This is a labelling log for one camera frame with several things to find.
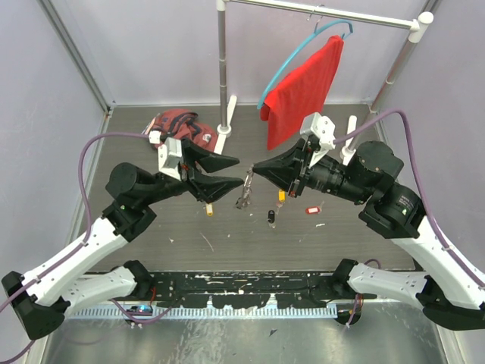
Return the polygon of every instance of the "red cloth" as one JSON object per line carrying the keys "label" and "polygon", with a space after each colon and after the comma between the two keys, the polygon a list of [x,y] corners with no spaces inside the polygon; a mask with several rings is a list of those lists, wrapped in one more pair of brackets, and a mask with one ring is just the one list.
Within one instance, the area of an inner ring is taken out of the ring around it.
{"label": "red cloth", "polygon": [[305,116],[322,111],[342,49],[342,38],[331,36],[322,49],[268,93],[259,114],[268,121],[268,150],[298,132]]}

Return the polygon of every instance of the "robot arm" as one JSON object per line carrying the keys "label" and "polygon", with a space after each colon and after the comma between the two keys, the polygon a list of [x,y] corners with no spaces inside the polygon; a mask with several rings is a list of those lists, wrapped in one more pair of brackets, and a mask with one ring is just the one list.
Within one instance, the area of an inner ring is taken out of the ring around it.
{"label": "robot arm", "polygon": [[[150,136],[155,143],[160,135]],[[15,271],[2,278],[10,297],[28,282],[37,283],[15,298],[11,305],[30,339],[44,337],[58,328],[64,319],[80,309],[116,297],[146,297],[153,287],[152,276],[138,261],[97,278],[78,278],[107,255],[136,239],[153,222],[156,214],[149,208],[155,202],[189,191],[198,201],[219,200],[243,180],[232,177],[209,177],[239,163],[237,158],[207,152],[190,140],[167,138],[158,148],[158,170],[150,174],[130,163],[121,163],[111,172],[106,190],[113,203],[92,224],[87,243],[84,234],[37,268],[21,275]],[[62,258],[78,251],[42,279],[39,275]]]}
{"label": "robot arm", "polygon": [[327,155],[335,148],[334,128],[329,118],[308,116],[300,130],[304,138],[252,170],[292,197],[310,187],[365,204],[359,218],[402,247],[425,271],[384,271],[344,259],[333,273],[333,288],[345,298],[373,293],[408,303],[452,330],[485,328],[485,291],[480,284],[485,275],[446,237],[449,246],[443,248],[421,198],[396,182],[403,162],[384,143],[372,141],[362,143],[348,165],[339,163]]}

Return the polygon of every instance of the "red tag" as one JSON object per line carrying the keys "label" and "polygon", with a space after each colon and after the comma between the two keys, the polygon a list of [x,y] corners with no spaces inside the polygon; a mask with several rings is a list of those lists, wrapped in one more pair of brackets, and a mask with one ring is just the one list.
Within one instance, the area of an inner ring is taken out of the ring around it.
{"label": "red tag", "polygon": [[319,206],[313,206],[313,207],[307,207],[307,209],[305,210],[305,212],[309,215],[312,215],[312,214],[319,214],[321,212],[321,209]]}

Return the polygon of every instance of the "blue hanger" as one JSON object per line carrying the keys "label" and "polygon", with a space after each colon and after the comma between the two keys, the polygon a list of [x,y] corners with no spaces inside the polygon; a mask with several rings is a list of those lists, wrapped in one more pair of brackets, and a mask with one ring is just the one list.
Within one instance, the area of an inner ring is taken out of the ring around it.
{"label": "blue hanger", "polygon": [[335,21],[332,21],[332,22],[330,22],[328,24],[323,25],[319,29],[317,29],[317,27],[315,26],[314,32],[307,39],[305,39],[305,41],[303,41],[303,43],[300,44],[297,49],[295,49],[293,51],[293,53],[285,60],[285,62],[281,65],[280,69],[273,76],[273,78],[271,79],[270,83],[266,86],[266,89],[264,89],[264,92],[261,95],[261,98],[259,99],[258,109],[260,109],[260,108],[263,107],[263,104],[264,104],[264,101],[266,99],[266,96],[271,91],[271,89],[273,88],[273,85],[276,83],[276,81],[278,80],[278,78],[280,78],[280,75],[285,71],[285,68],[296,57],[296,55],[299,54],[300,51],[302,49],[304,49],[306,47],[306,45],[309,44],[318,34],[320,34],[324,30],[327,30],[328,28],[330,28],[330,27],[332,27],[332,26],[334,26],[336,24],[341,24],[341,23],[346,23],[346,24],[349,25],[349,33],[342,35],[342,39],[345,39],[347,36],[349,36],[352,33],[354,33],[354,27],[352,26],[352,23],[350,21],[348,21],[348,20],[335,20]]}

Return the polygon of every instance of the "dark wood surface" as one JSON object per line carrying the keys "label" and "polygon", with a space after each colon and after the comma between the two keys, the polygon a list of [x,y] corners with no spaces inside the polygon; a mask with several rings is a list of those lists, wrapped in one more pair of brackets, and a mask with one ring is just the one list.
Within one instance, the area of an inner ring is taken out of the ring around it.
{"label": "dark wood surface", "polygon": [[[140,133],[147,123],[166,108],[116,108],[108,131]],[[216,128],[218,106],[196,106],[199,120]],[[365,105],[328,105],[324,109],[336,125],[336,136],[346,132],[349,115],[362,120]],[[219,172],[245,178],[254,162],[276,156],[291,147],[291,140],[272,151],[266,150],[267,125],[254,105],[238,105],[233,133],[224,154],[238,157],[240,164]],[[363,140],[376,140],[369,130]],[[331,156],[337,157],[338,151]],[[143,140],[110,138],[105,141],[90,192],[93,216],[111,203],[105,191],[111,169],[131,162],[152,173],[157,171],[156,154]],[[163,270],[333,270],[342,258],[364,261],[379,259],[384,268],[414,268],[411,257],[390,241],[367,229],[358,219],[361,206],[307,189],[297,199],[287,199],[280,209],[276,227],[267,223],[268,210],[277,210],[278,189],[259,176],[252,185],[252,204],[244,211],[234,203],[241,189],[214,204],[214,216],[205,214],[205,204],[185,193],[153,205],[157,219],[149,229],[111,254],[93,271],[107,271],[127,260],[138,259],[150,271]],[[306,215],[309,206],[323,203],[322,213]]]}

